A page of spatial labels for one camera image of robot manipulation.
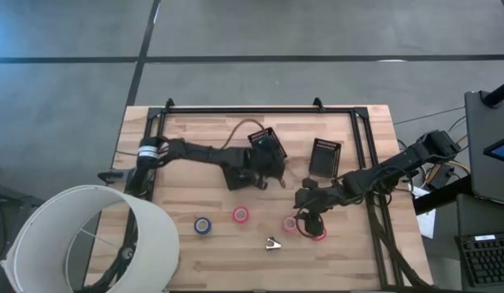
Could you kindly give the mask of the black power box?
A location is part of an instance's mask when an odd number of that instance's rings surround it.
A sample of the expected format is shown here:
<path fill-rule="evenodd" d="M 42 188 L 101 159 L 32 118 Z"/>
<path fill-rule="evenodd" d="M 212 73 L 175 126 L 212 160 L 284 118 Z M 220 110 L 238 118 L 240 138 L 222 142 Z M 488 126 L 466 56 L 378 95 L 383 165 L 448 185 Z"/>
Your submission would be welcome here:
<path fill-rule="evenodd" d="M 436 168 L 436 171 L 430 176 L 427 184 L 429 190 L 438 190 L 449 183 L 450 178 L 455 174 L 455 168 L 449 164 L 443 164 Z"/>

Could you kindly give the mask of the black rig frame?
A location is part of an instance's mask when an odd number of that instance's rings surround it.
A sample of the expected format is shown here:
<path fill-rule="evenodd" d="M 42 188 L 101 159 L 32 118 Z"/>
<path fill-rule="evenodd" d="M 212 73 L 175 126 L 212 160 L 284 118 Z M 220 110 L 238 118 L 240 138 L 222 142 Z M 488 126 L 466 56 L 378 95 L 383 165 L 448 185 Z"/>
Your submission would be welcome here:
<path fill-rule="evenodd" d="M 282 229 L 294 215 L 294 197 L 309 166 L 315 138 L 342 145 L 340 171 L 379 162 L 378 147 L 398 151 L 393 138 L 370 126 L 386 116 L 374 106 L 177 107 L 167 103 L 147 111 L 144 135 L 184 137 L 213 147 L 245 147 L 259 125 L 272 127 L 289 169 L 286 187 L 269 179 L 260 190 L 228 190 L 223 173 L 211 164 L 176 160 L 154 173 L 151 199 L 177 226 L 182 262 L 169 288 L 198 291 L 349 291 L 396 285 L 426 285 L 431 276 L 411 200 L 367 197 L 358 205 L 337 206 L 323 214 L 327 236 L 313 241 Z M 249 211 L 243 224 L 232 220 L 238 206 Z M 199 235 L 194 222 L 207 217 L 212 230 Z M 282 244 L 265 249 L 268 237 Z"/>

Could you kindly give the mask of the black keyboard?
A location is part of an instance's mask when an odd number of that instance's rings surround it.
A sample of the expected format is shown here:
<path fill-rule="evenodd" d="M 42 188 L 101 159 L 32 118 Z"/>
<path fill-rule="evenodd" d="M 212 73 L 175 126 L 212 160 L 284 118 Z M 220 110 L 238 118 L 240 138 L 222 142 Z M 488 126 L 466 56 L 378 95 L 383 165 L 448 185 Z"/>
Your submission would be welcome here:
<path fill-rule="evenodd" d="M 472 287 L 504 285 L 504 233 L 455 238 Z"/>

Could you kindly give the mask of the white paper sheet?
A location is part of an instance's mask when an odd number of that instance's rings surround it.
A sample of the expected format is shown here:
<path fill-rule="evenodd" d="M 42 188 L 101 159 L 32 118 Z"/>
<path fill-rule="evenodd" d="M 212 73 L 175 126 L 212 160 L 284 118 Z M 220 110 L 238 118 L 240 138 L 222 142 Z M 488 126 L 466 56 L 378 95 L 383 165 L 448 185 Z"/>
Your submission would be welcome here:
<path fill-rule="evenodd" d="M 414 187 L 412 190 L 412 195 L 415 199 L 421 196 L 428 195 L 429 191 L 423 188 Z M 419 230 L 423 237 L 433 239 L 434 237 L 434 225 L 436 219 L 436 209 L 432 209 L 424 214 L 417 215 L 417 221 L 419 224 Z"/>

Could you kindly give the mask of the white lamp shade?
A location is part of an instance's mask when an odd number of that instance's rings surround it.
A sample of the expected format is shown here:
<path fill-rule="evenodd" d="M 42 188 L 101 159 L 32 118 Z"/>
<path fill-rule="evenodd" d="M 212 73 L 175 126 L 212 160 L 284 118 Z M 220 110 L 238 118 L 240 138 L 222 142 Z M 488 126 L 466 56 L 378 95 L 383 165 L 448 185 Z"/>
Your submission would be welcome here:
<path fill-rule="evenodd" d="M 84 224 L 104 208 L 127 203 L 138 227 L 132 261 L 107 293 L 163 293 L 179 262 L 179 236 L 157 205 L 106 186 L 75 186 L 47 200 L 24 223 L 5 260 L 15 293 L 73 293 L 64 266 Z"/>

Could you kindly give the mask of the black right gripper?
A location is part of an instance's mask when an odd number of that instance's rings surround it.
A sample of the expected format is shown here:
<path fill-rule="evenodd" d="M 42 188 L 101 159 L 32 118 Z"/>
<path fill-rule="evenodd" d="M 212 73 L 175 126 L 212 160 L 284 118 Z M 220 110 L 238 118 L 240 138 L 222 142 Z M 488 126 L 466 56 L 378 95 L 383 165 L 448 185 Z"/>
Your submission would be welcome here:
<path fill-rule="evenodd" d="M 342 185 L 332 181 L 328 187 L 319 187 L 318 182 L 307 177 L 302 180 L 302 187 L 296 192 L 294 209 L 297 216 L 304 219 L 304 231 L 309 237 L 322 238 L 326 234 L 324 220 L 320 213 L 342 204 Z"/>

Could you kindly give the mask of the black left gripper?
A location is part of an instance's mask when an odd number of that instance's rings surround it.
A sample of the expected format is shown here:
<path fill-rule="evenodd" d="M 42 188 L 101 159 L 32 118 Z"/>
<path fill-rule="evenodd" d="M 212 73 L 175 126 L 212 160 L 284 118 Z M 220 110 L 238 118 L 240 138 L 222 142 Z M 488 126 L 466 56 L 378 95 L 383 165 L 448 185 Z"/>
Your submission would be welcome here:
<path fill-rule="evenodd" d="M 256 188 L 265 190 L 268 187 L 265 177 L 275 178 L 282 188 L 286 187 L 286 182 L 283 179 L 284 159 L 278 153 L 274 142 L 271 148 L 252 147 L 250 151 L 250 168 L 261 175 L 256 179 Z"/>

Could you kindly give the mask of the blue tape roll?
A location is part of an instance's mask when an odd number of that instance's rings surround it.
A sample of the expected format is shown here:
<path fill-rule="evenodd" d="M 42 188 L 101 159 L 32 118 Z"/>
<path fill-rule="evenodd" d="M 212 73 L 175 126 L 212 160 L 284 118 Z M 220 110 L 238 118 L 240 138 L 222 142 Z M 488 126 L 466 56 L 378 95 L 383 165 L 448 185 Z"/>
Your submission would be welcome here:
<path fill-rule="evenodd" d="M 212 222 L 207 217 L 199 217 L 194 222 L 194 230 L 199 235 L 206 235 L 212 230 Z"/>

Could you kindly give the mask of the black pole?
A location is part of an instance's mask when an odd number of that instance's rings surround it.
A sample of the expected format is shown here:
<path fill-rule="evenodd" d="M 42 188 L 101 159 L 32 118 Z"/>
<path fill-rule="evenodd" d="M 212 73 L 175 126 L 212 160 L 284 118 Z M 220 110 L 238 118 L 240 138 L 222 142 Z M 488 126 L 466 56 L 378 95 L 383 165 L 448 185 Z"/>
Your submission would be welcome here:
<path fill-rule="evenodd" d="M 504 84 L 500 85 L 492 92 L 482 91 L 480 94 L 480 100 L 486 107 L 500 107 L 504 101 Z"/>

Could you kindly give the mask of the grey laptop computer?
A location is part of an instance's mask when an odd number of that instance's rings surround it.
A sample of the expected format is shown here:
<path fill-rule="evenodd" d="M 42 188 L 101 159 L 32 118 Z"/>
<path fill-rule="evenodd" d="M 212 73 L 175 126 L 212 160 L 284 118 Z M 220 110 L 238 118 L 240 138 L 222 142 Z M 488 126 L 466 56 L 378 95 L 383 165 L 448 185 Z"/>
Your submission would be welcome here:
<path fill-rule="evenodd" d="M 504 143 L 504 102 L 498 108 L 487 107 L 480 93 L 471 91 L 464 94 L 464 101 L 472 190 L 504 203 L 504 161 L 484 153 Z"/>

